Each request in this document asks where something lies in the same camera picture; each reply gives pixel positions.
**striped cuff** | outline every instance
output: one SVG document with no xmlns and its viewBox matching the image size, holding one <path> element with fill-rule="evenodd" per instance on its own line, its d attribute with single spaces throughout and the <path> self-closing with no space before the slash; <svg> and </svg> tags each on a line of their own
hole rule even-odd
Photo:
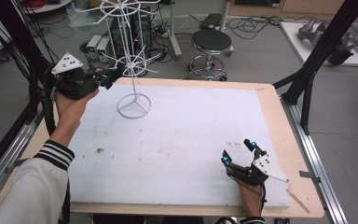
<svg viewBox="0 0 358 224">
<path fill-rule="evenodd" d="M 240 221 L 241 224 L 265 224 L 265 220 L 262 217 L 247 217 Z"/>
<path fill-rule="evenodd" d="M 69 165 L 75 157 L 75 153 L 69 148 L 64 147 L 51 140 L 46 141 L 42 149 L 34 156 L 53 163 L 55 166 L 67 171 Z"/>
</svg>

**wooden table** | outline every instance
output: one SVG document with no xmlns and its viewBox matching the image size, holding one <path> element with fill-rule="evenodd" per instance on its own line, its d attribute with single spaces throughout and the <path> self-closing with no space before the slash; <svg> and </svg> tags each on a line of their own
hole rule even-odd
<svg viewBox="0 0 358 224">
<path fill-rule="evenodd" d="M 281 101 L 272 85 L 256 83 L 212 82 L 174 79 L 140 79 L 143 86 L 212 88 L 254 91 L 260 103 L 268 127 L 270 141 L 282 170 L 290 179 L 286 184 L 291 206 L 288 208 L 265 208 L 263 217 L 322 217 L 324 210 L 311 179 L 300 177 L 299 171 L 308 171 L 297 145 L 295 136 L 285 116 Z M 121 78 L 117 84 L 131 84 L 129 78 Z M 48 139 L 42 121 L 25 149 L 22 159 L 33 157 Z M 0 194 L 0 202 L 10 188 L 12 176 Z M 182 216 L 226 216 L 243 217 L 240 206 L 208 205 L 160 205 L 160 204 L 112 204 L 112 203 L 72 203 L 73 213 L 93 214 L 144 214 Z"/>
</svg>

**stool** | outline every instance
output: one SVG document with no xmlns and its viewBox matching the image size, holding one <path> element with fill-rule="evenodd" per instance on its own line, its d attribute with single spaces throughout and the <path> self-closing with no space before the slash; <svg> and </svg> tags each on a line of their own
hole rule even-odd
<svg viewBox="0 0 358 224">
<path fill-rule="evenodd" d="M 196 57 L 187 66 L 187 79 L 190 79 L 191 74 L 196 74 L 209 80 L 219 77 L 221 81 L 227 81 L 227 72 L 222 61 L 212 55 L 225 53 L 229 57 L 231 38 L 215 29 L 200 30 L 193 35 L 192 44 L 195 49 L 204 52 L 205 56 Z"/>
</svg>

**gray floor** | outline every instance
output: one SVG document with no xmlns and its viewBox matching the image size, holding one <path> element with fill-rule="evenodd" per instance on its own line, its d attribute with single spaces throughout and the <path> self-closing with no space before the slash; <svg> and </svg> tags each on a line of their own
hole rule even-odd
<svg viewBox="0 0 358 224">
<path fill-rule="evenodd" d="M 59 21 L 65 11 L 57 10 L 41 15 L 43 23 Z M 178 26 L 187 21 L 177 19 Z M 105 27 L 83 27 L 71 29 L 68 20 L 53 24 L 53 33 L 46 36 L 49 46 L 61 57 L 70 52 L 85 62 L 85 55 L 79 46 L 93 34 L 102 34 Z M 189 22 L 185 28 L 196 28 L 196 22 Z M 193 32 L 185 29 L 181 32 Z M 274 83 L 296 72 L 301 61 L 296 56 L 283 31 L 276 27 L 264 28 L 254 39 L 243 40 L 230 30 L 234 49 L 231 57 L 220 56 L 227 68 L 228 81 Z M 179 35 L 178 41 L 183 51 L 180 60 L 168 63 L 154 63 L 146 77 L 183 79 L 187 76 L 186 66 L 200 53 L 190 46 L 188 35 Z M 284 93 L 287 87 L 277 90 Z M 27 83 L 13 62 L 0 62 L 0 140 L 23 110 L 27 102 Z M 323 66 L 314 80 L 310 110 L 310 134 L 324 163 L 338 200 L 349 223 L 358 223 L 358 67 Z M 159 217 L 152 217 L 158 223 Z M 72 223 L 90 223 L 88 215 L 73 215 Z M 293 218 L 292 223 L 331 223 L 326 214 L 321 219 Z"/>
</svg>

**sleeve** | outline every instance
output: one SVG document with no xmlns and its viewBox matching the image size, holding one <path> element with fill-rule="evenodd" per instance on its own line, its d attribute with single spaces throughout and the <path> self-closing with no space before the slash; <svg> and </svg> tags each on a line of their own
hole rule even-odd
<svg viewBox="0 0 358 224">
<path fill-rule="evenodd" d="M 265 220 L 262 217 L 247 217 L 241 220 L 240 224 L 265 224 Z"/>
<path fill-rule="evenodd" d="M 74 157 L 67 147 L 48 140 L 16 172 L 0 204 L 0 224 L 57 223 Z"/>
</svg>

